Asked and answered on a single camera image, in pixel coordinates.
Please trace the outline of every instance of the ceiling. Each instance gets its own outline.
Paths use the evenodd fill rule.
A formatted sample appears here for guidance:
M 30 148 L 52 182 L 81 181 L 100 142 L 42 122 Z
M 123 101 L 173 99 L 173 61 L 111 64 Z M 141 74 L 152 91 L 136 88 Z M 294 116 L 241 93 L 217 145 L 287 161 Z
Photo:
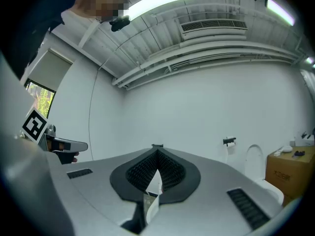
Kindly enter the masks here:
M 115 78 L 150 60 L 152 54 L 183 42 L 179 24 L 196 20 L 241 20 L 248 27 L 245 33 L 247 41 L 293 52 L 297 56 L 291 63 L 303 55 L 301 49 L 296 50 L 303 36 L 299 22 L 289 26 L 266 9 L 265 0 L 180 0 L 147 12 L 117 32 L 111 31 L 109 23 L 100 25 L 70 11 L 64 12 L 62 18 L 65 25 L 58 26 L 53 33 L 96 64 L 106 62 L 102 68 Z

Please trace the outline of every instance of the white toilet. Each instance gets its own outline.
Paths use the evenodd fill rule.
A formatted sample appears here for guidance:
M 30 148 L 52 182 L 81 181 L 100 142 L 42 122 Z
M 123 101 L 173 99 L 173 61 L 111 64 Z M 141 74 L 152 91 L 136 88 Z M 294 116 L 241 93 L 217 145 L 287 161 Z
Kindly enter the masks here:
M 266 167 L 261 148 L 258 145 L 251 145 L 246 155 L 245 176 L 266 189 L 282 205 L 284 194 L 277 187 L 265 181 L 265 170 Z

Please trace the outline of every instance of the brown box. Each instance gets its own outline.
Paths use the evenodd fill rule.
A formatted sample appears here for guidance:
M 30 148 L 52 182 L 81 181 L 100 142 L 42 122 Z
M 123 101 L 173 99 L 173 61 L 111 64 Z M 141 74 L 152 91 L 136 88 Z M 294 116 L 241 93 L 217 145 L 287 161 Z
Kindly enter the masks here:
M 305 151 L 305 155 L 292 157 L 296 151 Z M 268 155 L 265 180 L 283 192 L 283 206 L 286 206 L 304 193 L 314 167 L 315 146 L 293 147 L 290 153 Z

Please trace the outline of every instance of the toilet paper holder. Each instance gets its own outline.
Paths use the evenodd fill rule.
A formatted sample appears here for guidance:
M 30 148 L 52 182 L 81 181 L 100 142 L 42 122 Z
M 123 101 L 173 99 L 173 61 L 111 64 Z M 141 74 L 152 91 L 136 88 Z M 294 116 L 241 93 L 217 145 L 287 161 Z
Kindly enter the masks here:
M 234 136 L 228 136 L 226 139 L 223 139 L 223 144 L 227 146 L 229 143 L 235 143 L 235 140 Z

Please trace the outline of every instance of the black vent grille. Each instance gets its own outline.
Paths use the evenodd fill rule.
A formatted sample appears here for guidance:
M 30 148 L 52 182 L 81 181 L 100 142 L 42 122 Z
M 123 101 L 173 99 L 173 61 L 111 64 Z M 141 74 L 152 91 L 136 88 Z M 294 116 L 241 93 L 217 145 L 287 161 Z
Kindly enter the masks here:
M 83 170 L 79 170 L 79 171 L 68 172 L 67 175 L 70 179 L 72 179 L 72 178 L 81 177 L 81 176 L 90 174 L 92 172 L 93 171 L 90 169 L 83 169 Z
M 267 215 L 242 189 L 231 190 L 227 193 L 253 230 L 269 221 Z
M 192 22 L 187 24 L 182 24 L 183 31 L 190 31 L 202 28 L 217 28 L 217 27 L 233 27 L 233 28 L 244 28 L 247 29 L 246 23 L 243 21 L 236 20 L 205 20 L 199 22 Z
M 126 173 L 126 178 L 137 189 L 145 192 L 157 169 L 162 178 L 163 190 L 179 184 L 185 177 L 185 169 L 169 156 L 156 151 L 134 165 Z

